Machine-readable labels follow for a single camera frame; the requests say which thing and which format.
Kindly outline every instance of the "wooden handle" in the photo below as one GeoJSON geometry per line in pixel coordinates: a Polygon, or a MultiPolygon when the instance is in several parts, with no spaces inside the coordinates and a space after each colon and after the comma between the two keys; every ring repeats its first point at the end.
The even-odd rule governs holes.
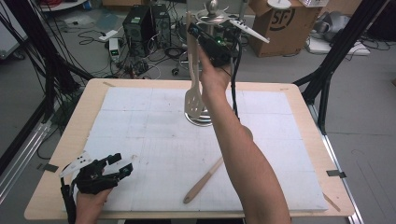
{"type": "Polygon", "coordinates": [[[218,159],[218,161],[216,162],[216,164],[214,164],[212,166],[212,168],[210,168],[210,170],[194,185],[194,187],[192,187],[192,189],[186,194],[186,197],[184,197],[183,203],[189,203],[192,201],[192,199],[195,198],[195,196],[197,196],[197,194],[199,193],[199,191],[201,191],[201,189],[204,187],[204,185],[206,184],[206,182],[210,179],[210,177],[219,169],[219,167],[222,165],[223,163],[223,158],[220,157],[220,159],[218,159]]]}

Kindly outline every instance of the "table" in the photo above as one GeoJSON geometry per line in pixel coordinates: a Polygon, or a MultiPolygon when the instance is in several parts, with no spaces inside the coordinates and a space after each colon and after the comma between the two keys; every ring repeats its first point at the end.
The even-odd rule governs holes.
{"type": "MultiPolygon", "coordinates": [[[[82,151],[89,136],[90,129],[99,112],[106,91],[110,87],[137,87],[161,89],[189,89],[190,81],[174,80],[122,80],[93,79],[76,107],[62,136],[59,145],[49,161],[59,166],[56,173],[45,172],[29,202],[25,217],[27,219],[66,219],[62,210],[64,202],[60,192],[59,173],[82,151]]],[[[295,117],[300,134],[304,139],[305,148],[315,167],[318,182],[325,194],[329,210],[324,212],[292,212],[292,217],[349,217],[354,213],[352,202],[338,176],[328,176],[326,171],[335,170],[318,128],[305,105],[299,89],[293,84],[275,83],[237,83],[238,90],[245,91],[282,91],[286,94],[290,108],[295,117]]],[[[239,212],[112,212],[103,213],[101,218],[212,218],[212,217],[243,217],[239,212]]]]}

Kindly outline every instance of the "floor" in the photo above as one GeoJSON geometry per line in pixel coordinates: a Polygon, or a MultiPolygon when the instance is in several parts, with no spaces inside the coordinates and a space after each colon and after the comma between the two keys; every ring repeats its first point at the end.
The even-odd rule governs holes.
{"type": "MultiPolygon", "coordinates": [[[[78,9],[67,11],[76,13],[78,9]]],[[[107,12],[86,12],[95,20],[107,12]]],[[[104,32],[118,29],[122,19],[102,24],[104,32]]],[[[90,72],[109,71],[107,51],[103,44],[93,42],[81,46],[78,33],[63,33],[67,47],[90,72]]],[[[257,58],[250,47],[244,48],[237,81],[291,83],[304,77],[323,61],[325,55],[306,50],[293,57],[257,58]]],[[[394,223],[396,220],[396,48],[372,49],[369,56],[344,60],[336,70],[330,90],[326,129],[332,147],[347,175],[347,183],[358,205],[364,223],[394,223]]],[[[159,79],[189,79],[181,69],[177,77],[171,70],[175,62],[160,63],[161,73],[151,71],[159,79]]],[[[43,91],[29,60],[9,59],[0,62],[0,155],[4,153],[23,124],[43,98],[43,91]]],[[[41,156],[49,157],[60,139],[56,132],[40,148],[41,156]]],[[[28,221],[24,209],[43,171],[35,154],[12,190],[0,204],[0,223],[66,223],[66,221],[28,221]]],[[[100,223],[117,223],[104,220],[100,223]]],[[[294,218],[293,223],[347,223],[344,218],[294,218]]]]}

